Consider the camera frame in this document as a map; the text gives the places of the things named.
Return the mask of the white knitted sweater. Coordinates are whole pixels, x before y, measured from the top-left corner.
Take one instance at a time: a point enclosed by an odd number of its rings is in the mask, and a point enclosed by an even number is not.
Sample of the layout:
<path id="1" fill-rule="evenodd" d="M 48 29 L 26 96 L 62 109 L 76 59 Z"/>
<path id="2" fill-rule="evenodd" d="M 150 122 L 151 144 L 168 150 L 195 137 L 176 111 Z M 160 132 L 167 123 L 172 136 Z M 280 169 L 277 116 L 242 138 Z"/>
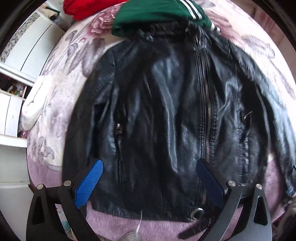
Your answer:
<path id="1" fill-rule="evenodd" d="M 21 111 L 21 124 L 29 131 L 42 112 L 46 99 L 46 83 L 44 77 L 39 77 L 30 90 Z"/>

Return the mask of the black leather jacket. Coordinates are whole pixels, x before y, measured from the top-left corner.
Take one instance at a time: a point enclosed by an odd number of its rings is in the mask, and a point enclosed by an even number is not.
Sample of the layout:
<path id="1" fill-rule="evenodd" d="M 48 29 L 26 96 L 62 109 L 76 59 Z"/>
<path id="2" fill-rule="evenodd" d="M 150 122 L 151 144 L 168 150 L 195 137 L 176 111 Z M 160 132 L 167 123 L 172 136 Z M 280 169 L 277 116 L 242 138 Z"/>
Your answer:
<path id="1" fill-rule="evenodd" d="M 63 181 L 97 160 L 91 204 L 103 213 L 209 225 L 218 212 L 197 168 L 253 187 L 275 151 L 295 194 L 295 132 L 287 109 L 254 60 L 192 22 L 115 23 L 123 41 L 86 80 L 65 139 Z"/>

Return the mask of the red folded quilt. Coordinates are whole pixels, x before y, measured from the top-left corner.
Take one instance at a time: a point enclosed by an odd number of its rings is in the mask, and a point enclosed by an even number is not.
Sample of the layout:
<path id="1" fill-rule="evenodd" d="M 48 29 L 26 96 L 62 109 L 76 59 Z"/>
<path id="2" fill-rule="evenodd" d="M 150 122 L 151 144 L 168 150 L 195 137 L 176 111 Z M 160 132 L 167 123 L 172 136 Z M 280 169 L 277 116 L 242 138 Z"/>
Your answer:
<path id="1" fill-rule="evenodd" d="M 63 11 L 72 16 L 74 20 L 80 21 L 102 11 L 110 6 L 121 4 L 124 0 L 64 0 Z"/>

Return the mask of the white wardrobe drawer unit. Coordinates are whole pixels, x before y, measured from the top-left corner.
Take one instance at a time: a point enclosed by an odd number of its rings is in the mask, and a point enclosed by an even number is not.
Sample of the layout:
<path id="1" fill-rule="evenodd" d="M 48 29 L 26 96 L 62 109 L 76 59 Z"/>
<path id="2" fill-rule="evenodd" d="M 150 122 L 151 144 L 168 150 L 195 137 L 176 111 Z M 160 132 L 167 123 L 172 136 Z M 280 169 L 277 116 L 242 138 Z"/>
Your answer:
<path id="1" fill-rule="evenodd" d="M 1 90 L 0 95 L 1 135 L 17 137 L 23 98 Z"/>

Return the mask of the floral purple bed blanket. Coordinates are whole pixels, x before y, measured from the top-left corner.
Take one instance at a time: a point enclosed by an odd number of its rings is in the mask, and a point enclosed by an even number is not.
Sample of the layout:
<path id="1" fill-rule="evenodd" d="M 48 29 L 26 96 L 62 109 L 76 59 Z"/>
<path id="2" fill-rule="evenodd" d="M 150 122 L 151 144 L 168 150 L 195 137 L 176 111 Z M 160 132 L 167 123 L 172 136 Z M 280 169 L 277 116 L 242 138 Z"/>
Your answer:
<path id="1" fill-rule="evenodd" d="M 194 1 L 220 28 L 215 32 L 242 49 L 275 88 L 295 132 L 295 82 L 284 57 L 269 35 L 232 1 Z M 40 77 L 45 78 L 46 99 L 42 112 L 28 131 L 28 168 L 33 184 L 61 185 L 67 129 L 82 88 L 102 56 L 123 41 L 111 28 L 122 4 L 116 4 L 77 22 L 53 49 Z M 291 200 L 273 149 L 269 150 L 265 188 L 272 218 Z M 192 221 L 155 221 L 124 218 L 94 209 L 91 196 L 82 211 L 88 224 L 102 238 L 117 240 L 130 230 L 143 240 L 179 240 L 183 231 L 196 226 L 201 235 L 208 225 L 202 214 Z"/>

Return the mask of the folded green striped garment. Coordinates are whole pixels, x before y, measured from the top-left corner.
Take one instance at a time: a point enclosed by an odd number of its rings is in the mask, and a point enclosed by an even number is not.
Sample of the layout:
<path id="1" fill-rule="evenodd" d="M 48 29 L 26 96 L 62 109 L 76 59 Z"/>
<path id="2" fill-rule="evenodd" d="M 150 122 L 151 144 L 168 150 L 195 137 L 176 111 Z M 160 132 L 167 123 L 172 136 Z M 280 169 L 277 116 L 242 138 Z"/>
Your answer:
<path id="1" fill-rule="evenodd" d="M 145 25 L 170 22 L 192 22 L 205 30 L 220 32 L 220 28 L 209 19 L 203 8 L 189 0 L 127 1 L 116 14 L 111 32 L 123 38 Z"/>

